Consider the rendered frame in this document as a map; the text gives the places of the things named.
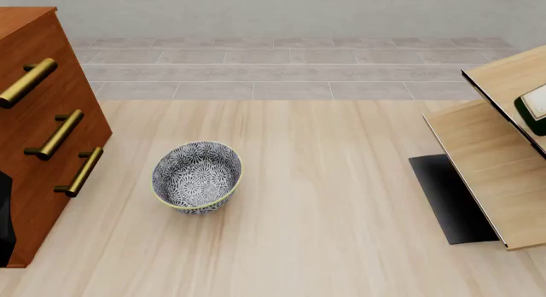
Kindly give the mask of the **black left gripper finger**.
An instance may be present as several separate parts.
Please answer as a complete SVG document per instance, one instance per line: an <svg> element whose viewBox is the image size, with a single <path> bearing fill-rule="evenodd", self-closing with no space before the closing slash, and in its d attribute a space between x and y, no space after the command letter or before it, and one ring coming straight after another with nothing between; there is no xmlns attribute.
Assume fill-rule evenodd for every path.
<svg viewBox="0 0 546 297"><path fill-rule="evenodd" d="M16 236L11 218L13 179L0 171L0 267L6 267L15 249Z"/></svg>

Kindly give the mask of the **pale wood wine rack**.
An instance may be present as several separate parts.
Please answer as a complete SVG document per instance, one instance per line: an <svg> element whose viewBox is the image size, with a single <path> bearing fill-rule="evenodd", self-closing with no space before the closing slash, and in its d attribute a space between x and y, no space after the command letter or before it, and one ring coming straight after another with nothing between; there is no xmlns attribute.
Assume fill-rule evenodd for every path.
<svg viewBox="0 0 546 297"><path fill-rule="evenodd" d="M480 98L424 114L443 153L409 159L446 240L546 246L546 136L514 106L546 84L546 45L462 76Z"/></svg>

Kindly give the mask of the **dark green wine bottle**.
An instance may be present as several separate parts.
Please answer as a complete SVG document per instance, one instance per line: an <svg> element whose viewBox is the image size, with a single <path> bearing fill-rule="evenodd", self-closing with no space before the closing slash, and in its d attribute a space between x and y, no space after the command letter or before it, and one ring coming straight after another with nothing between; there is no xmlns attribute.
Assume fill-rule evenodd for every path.
<svg viewBox="0 0 546 297"><path fill-rule="evenodd" d="M519 96L514 106L535 135L546 136L546 84Z"/></svg>

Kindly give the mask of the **red-brown wooden cabinet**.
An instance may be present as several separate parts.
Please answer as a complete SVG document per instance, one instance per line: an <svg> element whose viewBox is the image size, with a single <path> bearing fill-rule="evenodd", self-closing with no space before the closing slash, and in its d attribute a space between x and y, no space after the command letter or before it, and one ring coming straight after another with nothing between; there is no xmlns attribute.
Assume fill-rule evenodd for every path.
<svg viewBox="0 0 546 297"><path fill-rule="evenodd" d="M104 148L112 130L90 88L53 7L0 7L0 93L26 72L23 66L52 58L56 70L11 109L0 108L0 171L10 176L15 249L6 267L25 268L72 199L55 193L68 186L85 159L78 153ZM83 119L50 160L24 155L40 148L61 122Z"/></svg>

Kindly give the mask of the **blue-white patterned bowl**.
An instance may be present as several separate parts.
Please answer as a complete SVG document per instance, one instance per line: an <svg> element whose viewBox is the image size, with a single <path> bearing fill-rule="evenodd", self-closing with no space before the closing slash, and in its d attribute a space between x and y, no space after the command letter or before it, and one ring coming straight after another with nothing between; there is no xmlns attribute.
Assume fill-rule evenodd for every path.
<svg viewBox="0 0 546 297"><path fill-rule="evenodd" d="M241 182L240 156L228 145L196 141L174 148L155 166L151 184L163 204L182 214L208 214L226 204Z"/></svg>

